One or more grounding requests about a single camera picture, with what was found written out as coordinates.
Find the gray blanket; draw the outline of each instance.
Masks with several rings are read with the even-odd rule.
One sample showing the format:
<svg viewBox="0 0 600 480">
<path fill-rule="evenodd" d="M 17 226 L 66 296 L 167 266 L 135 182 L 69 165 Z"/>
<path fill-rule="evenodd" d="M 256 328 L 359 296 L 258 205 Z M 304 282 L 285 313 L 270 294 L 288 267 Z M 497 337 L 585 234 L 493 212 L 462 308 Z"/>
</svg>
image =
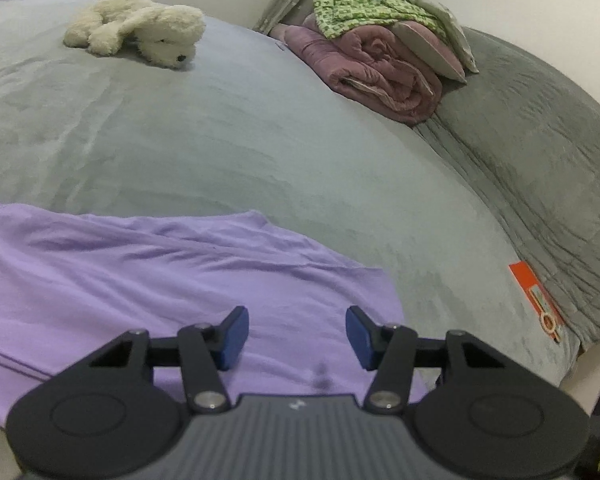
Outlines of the gray blanket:
<svg viewBox="0 0 600 480">
<path fill-rule="evenodd" d="M 420 134 L 467 180 L 580 337 L 600 339 L 600 105 L 517 47 L 467 31 L 480 75 Z"/>
</svg>

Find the lavender cloth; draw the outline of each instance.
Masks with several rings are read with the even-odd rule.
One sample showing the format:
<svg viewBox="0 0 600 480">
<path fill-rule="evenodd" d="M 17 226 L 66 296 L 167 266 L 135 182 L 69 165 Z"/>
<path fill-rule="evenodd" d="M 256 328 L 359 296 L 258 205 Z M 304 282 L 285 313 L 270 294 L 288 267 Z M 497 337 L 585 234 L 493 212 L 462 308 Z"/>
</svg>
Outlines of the lavender cloth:
<svg viewBox="0 0 600 480">
<path fill-rule="evenodd" d="M 236 305 L 251 327 L 223 375 L 241 393 L 354 393 L 360 369 L 344 330 L 351 304 L 403 322 L 393 285 L 305 236 L 248 212 L 206 218 L 72 216 L 0 205 L 0 425 L 41 381 L 131 328 L 172 336 Z M 178 370 L 155 383 L 182 398 Z M 426 392 L 414 378 L 411 399 Z"/>
</svg>

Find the mattress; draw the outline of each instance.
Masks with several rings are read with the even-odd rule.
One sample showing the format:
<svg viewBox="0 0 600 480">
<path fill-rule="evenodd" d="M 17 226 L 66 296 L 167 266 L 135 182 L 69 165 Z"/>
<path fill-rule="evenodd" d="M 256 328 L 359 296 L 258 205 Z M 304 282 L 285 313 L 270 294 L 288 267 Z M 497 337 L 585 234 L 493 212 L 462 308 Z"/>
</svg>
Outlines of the mattress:
<svg viewBox="0 0 600 480">
<path fill-rule="evenodd" d="M 331 92 L 279 42 L 207 18 L 192 66 L 69 49 L 91 0 L 0 0 L 0 202 L 110 216 L 259 210 L 395 282 L 421 336 L 460 328 L 558 384 L 516 250 L 414 130 Z M 424 374 L 429 386 L 437 372 Z M 0 457 L 5 443 L 0 434 Z M 13 471 L 0 462 L 0 478 Z"/>
</svg>

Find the orange label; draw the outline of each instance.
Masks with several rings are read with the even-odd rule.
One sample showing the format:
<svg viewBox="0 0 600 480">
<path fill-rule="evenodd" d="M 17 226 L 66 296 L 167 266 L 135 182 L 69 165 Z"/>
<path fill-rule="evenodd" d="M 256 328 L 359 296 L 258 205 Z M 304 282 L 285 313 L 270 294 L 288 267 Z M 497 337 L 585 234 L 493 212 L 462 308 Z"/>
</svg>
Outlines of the orange label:
<svg viewBox="0 0 600 480">
<path fill-rule="evenodd" d="M 544 286 L 541 285 L 538 277 L 526 262 L 511 264 L 509 269 L 513 272 L 531 305 L 536 310 L 542 330 L 555 342 L 559 343 L 562 339 L 560 337 L 560 327 L 564 325 L 564 319 L 556 309 L 547 291 L 544 290 Z"/>
</svg>

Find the stuffed toy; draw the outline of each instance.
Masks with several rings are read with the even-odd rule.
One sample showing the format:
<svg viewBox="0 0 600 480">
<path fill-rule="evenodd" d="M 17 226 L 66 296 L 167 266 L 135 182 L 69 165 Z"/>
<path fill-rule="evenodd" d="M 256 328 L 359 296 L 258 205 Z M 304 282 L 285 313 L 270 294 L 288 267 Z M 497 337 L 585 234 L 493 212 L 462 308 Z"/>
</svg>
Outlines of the stuffed toy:
<svg viewBox="0 0 600 480">
<path fill-rule="evenodd" d="M 69 25 L 64 44 L 86 48 L 97 56 L 113 56 L 123 41 L 133 38 L 149 63 L 182 68 L 195 56 L 196 42 L 204 31 L 204 15 L 195 7 L 151 0 L 100 0 Z"/>
</svg>

